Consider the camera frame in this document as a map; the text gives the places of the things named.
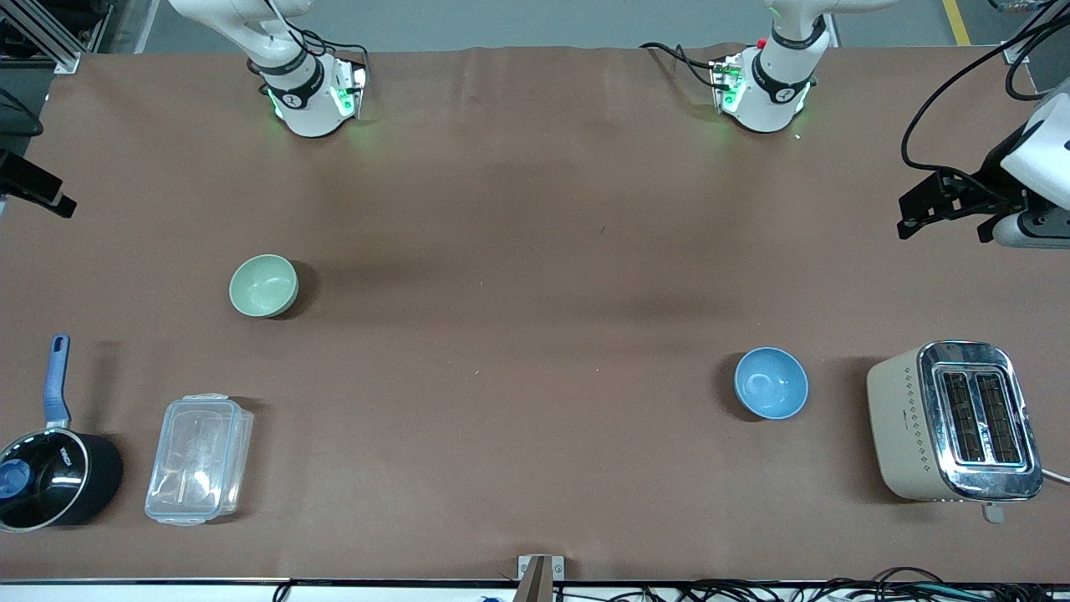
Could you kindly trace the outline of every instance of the blue pot handle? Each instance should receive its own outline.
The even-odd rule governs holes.
[[[48,352],[48,372],[45,373],[45,428],[66,429],[71,426],[71,411],[63,400],[63,384],[66,382],[66,359],[71,349],[71,338],[66,334],[52,338]]]

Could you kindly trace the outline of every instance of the blue bowl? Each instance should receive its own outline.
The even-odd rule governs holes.
[[[759,348],[739,360],[736,397],[762,418],[783,420],[798,414],[810,393],[802,365],[776,348]]]

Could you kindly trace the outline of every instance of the clear plastic food container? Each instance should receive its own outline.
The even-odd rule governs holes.
[[[187,396],[164,414],[144,513],[193,526],[230,514],[245,475],[253,413],[226,396]]]

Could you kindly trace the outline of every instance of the toaster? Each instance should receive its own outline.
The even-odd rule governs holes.
[[[1022,391],[995,346],[930,343],[873,367],[867,390],[881,476],[896,495],[991,507],[1040,492]]]

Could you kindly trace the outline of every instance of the green bowl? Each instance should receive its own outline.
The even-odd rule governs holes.
[[[254,319],[277,317],[297,298],[297,272],[285,257],[258,254],[230,278],[230,304]]]

